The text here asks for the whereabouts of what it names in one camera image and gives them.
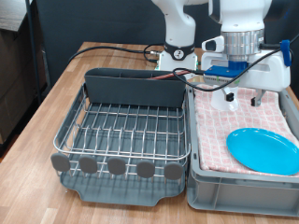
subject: blue gripper part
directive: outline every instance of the blue gripper part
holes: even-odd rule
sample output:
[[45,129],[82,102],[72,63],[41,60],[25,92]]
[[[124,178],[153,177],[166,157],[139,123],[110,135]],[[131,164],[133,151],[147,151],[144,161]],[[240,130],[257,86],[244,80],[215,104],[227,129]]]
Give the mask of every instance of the blue gripper part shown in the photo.
[[287,67],[290,67],[292,65],[290,55],[290,40],[282,40],[280,43],[280,50],[283,54],[284,64]]

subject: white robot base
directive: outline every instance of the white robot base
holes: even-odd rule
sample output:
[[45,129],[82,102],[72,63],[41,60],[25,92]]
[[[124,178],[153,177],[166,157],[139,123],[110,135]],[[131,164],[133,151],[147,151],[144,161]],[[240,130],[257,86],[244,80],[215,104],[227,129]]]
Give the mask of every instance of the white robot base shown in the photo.
[[[192,53],[188,55],[184,61],[175,61],[171,57],[169,53],[166,51],[163,51],[160,54],[160,58],[156,67],[156,70],[161,70],[161,71],[173,71],[175,68],[188,68],[191,70],[196,70],[197,69],[197,55],[195,53]],[[187,74],[185,75],[186,79],[190,79],[195,77],[195,74]]]

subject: wooden table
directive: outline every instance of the wooden table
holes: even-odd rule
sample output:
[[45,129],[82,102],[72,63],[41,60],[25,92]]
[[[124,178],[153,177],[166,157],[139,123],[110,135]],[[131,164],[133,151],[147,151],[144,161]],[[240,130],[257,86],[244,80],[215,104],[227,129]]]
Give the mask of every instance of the wooden table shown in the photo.
[[[143,49],[144,46],[84,43]],[[162,199],[155,207],[85,203],[66,190],[51,166],[52,141],[71,106],[84,74],[94,67],[153,69],[142,54],[99,49],[68,65],[49,96],[0,164],[0,223],[299,223],[294,217],[267,217],[194,210],[186,191]]]

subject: cable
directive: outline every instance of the cable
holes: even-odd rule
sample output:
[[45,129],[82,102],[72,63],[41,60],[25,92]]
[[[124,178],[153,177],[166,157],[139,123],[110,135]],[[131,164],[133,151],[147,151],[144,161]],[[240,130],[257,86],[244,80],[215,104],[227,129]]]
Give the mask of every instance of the cable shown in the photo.
[[70,64],[70,62],[76,58],[79,54],[84,53],[86,51],[92,50],[92,49],[116,49],[116,50],[122,50],[130,53],[143,53],[143,54],[150,54],[150,51],[145,51],[145,50],[135,50],[135,49],[123,49],[123,48],[118,48],[118,47],[110,47],[110,46],[96,46],[96,47],[91,47],[87,49],[83,49],[76,54],[74,54],[70,59],[68,60],[67,64]]
[[190,82],[186,81],[185,79],[182,79],[181,77],[178,76],[178,74],[176,73],[177,70],[182,70],[182,71],[188,71],[190,73],[194,73],[196,75],[203,75],[202,72],[204,71],[193,71],[193,70],[189,70],[189,69],[186,69],[186,68],[176,68],[175,70],[173,70],[173,74],[176,78],[178,78],[180,81],[184,82],[185,84],[187,84],[188,86],[194,88],[194,89],[197,89],[199,91],[218,91],[230,84],[232,84],[233,82],[235,82],[237,79],[239,79],[240,77],[242,77],[246,72],[248,72],[250,70],[250,68],[252,68],[254,65],[256,65],[257,63],[261,62],[263,59],[269,57],[270,55],[272,54],[275,54],[277,52],[279,52],[280,49],[276,49],[270,53],[267,53],[265,54],[262,58],[258,59],[257,61],[255,61],[254,63],[252,63],[250,66],[248,66],[243,72],[241,72],[239,75],[237,75],[236,77],[234,77],[232,80],[228,81],[227,83],[217,87],[217,88],[214,88],[214,89],[203,89],[203,88],[200,88],[200,87],[197,87],[193,84],[191,84]]
[[149,49],[149,48],[152,47],[152,46],[163,46],[163,45],[164,45],[164,44],[152,44],[152,45],[148,45],[148,46],[147,46],[146,48],[144,48],[144,50],[143,50],[144,58],[145,58],[147,61],[149,61],[150,63],[157,63],[158,60],[149,59],[149,58],[147,57],[146,50]]
[[293,61],[295,60],[295,54],[294,54],[294,52],[292,51],[292,49],[290,49],[290,53],[291,53],[291,56],[292,56],[292,63],[293,63]]
[[299,38],[299,34],[293,40],[291,40],[290,44],[292,44],[293,42],[295,42],[298,38]]

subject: gray plastic tray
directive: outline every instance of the gray plastic tray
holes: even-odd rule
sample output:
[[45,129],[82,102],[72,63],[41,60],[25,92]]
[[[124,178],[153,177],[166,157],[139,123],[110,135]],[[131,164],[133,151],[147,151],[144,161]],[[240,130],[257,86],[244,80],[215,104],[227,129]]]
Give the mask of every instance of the gray plastic tray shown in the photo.
[[[189,205],[204,210],[298,217],[299,178],[201,170],[192,88],[188,88],[187,94],[187,135],[188,143],[192,144],[187,184]],[[279,100],[291,130],[298,137],[298,110],[286,91],[279,95]]]
[[186,90],[183,82],[175,77],[146,80],[169,73],[94,68],[85,74],[85,81],[91,103],[181,107]]

